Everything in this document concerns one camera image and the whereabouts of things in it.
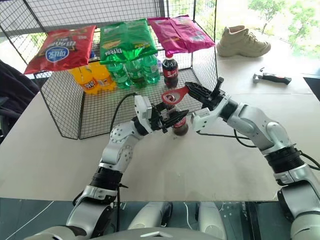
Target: black cable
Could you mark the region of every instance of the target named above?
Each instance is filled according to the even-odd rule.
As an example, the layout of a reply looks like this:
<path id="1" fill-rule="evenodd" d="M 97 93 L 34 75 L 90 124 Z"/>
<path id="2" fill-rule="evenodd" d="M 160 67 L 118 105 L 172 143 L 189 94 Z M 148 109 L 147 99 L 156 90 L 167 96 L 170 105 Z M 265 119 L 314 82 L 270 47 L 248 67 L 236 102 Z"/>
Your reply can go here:
<path id="1" fill-rule="evenodd" d="M 301 153 L 302 156 L 304 156 L 305 158 L 309 159 L 311 162 L 313 162 L 316 165 L 316 166 L 312 166 L 312 165 L 308 164 L 311 169 L 320 171 L 320 163 L 318 163 L 316 160 L 314 160 L 309 155 L 303 153 L 302 151 L 300 151 L 300 153 Z"/>
<path id="2" fill-rule="evenodd" d="M 113 114 L 113 117 L 112 117 L 112 120 L 111 120 L 111 124 L 110 124 L 110 134 L 111 134 L 111 131 L 112 129 L 114 128 L 114 122 L 115 122 L 115 119 L 116 119 L 116 116 L 117 116 L 117 113 L 118 113 L 118 110 L 121 106 L 121 104 L 123 103 L 123 101 L 129 97 L 129 96 L 135 96 L 137 95 L 135 92 L 132 92 L 132 93 L 129 93 L 127 95 L 125 95 L 118 103 L 118 105 L 116 106 L 115 108 L 115 111 L 114 111 L 114 114 Z M 120 229 L 120 188 L 118 186 L 117 188 L 117 206 L 116 206 L 116 232 L 119 232 L 119 229 Z"/>
<path id="3" fill-rule="evenodd" d="M 116 232 L 120 230 L 120 187 L 117 188 L 118 192 L 116 194 Z"/>
<path id="4" fill-rule="evenodd" d="M 203 135 L 203 136 L 224 137 L 224 138 L 233 138 L 233 139 L 236 138 L 236 136 L 232 136 L 232 135 L 214 134 L 214 133 L 202 133 L 200 131 L 197 131 L 196 133 L 199 134 L 199 135 Z M 238 138 L 239 139 L 250 140 L 250 138 L 244 137 L 244 136 L 238 136 Z"/>
<path id="5" fill-rule="evenodd" d="M 124 101 L 127 97 L 129 97 L 129 96 L 135 96 L 135 95 L 137 95 L 135 92 L 132 92 L 132 93 L 129 93 L 129 94 L 125 95 L 125 96 L 120 100 L 120 102 L 118 103 L 118 105 L 116 106 L 116 109 L 115 109 L 115 111 L 114 111 L 113 118 L 112 118 L 111 124 L 110 124 L 110 133 L 111 133 L 112 129 L 114 128 L 114 122 L 115 122 L 115 119 L 116 119 L 116 116 L 117 116 L 117 112 L 118 112 L 118 110 L 119 110 L 119 108 L 120 108 L 120 105 L 123 103 L 123 101 Z"/>
<path id="6" fill-rule="evenodd" d="M 75 206 L 77 203 L 78 198 L 84 193 L 84 191 L 81 191 L 72 201 L 72 205 Z"/>
<path id="7" fill-rule="evenodd" d="M 247 147 L 247 148 L 256 148 L 255 145 L 247 145 L 245 144 L 244 142 L 240 141 L 238 135 L 237 135 L 237 131 L 235 129 L 233 129 L 233 132 L 234 132 L 234 136 L 235 136 L 235 139 L 243 146 Z"/>

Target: pink chip bag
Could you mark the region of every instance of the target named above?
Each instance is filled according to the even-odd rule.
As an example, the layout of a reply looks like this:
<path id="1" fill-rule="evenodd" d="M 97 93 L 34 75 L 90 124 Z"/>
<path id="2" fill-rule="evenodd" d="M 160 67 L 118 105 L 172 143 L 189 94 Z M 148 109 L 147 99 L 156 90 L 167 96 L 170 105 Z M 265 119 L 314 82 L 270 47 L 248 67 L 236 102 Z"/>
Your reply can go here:
<path id="1" fill-rule="evenodd" d="M 147 20 L 169 54 L 192 53 L 215 46 L 214 41 L 188 15 L 175 18 L 151 17 Z"/>

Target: orange soda bottle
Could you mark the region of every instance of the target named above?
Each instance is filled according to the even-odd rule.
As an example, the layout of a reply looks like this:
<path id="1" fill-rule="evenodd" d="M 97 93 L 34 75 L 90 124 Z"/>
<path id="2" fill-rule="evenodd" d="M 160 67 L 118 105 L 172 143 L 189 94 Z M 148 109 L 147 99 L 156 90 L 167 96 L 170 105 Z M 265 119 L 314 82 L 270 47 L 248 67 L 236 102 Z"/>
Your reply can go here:
<path id="1" fill-rule="evenodd" d="M 112 91 L 116 87 L 116 83 L 112 80 L 112 77 L 105 65 L 101 65 L 99 61 L 95 61 L 89 64 L 92 70 L 92 76 L 99 84 L 100 88 L 104 91 Z"/>
<path id="2" fill-rule="evenodd" d="M 79 84 L 87 94 L 98 94 L 100 86 L 94 79 L 92 70 L 89 66 L 75 67 L 68 70 L 68 72 L 74 76 L 76 83 Z"/>

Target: green chip bag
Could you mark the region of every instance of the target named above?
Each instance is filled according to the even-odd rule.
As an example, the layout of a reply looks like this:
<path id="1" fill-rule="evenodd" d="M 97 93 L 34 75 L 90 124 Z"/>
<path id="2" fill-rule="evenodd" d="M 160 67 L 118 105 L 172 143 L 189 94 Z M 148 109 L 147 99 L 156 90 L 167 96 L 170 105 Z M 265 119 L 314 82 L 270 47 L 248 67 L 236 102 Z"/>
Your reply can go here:
<path id="1" fill-rule="evenodd" d="M 100 63 L 126 63 L 157 52 L 145 18 L 104 26 L 100 30 Z"/>

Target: red chip bag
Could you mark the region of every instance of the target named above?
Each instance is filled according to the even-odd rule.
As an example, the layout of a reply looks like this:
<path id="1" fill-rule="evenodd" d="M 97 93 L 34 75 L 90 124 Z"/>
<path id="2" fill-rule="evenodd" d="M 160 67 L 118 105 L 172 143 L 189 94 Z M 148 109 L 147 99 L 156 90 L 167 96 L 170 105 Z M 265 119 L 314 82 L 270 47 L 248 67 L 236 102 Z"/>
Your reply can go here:
<path id="1" fill-rule="evenodd" d="M 95 25 L 75 30 L 48 33 L 40 51 L 29 62 L 24 74 L 40 71 L 62 71 L 88 65 Z"/>

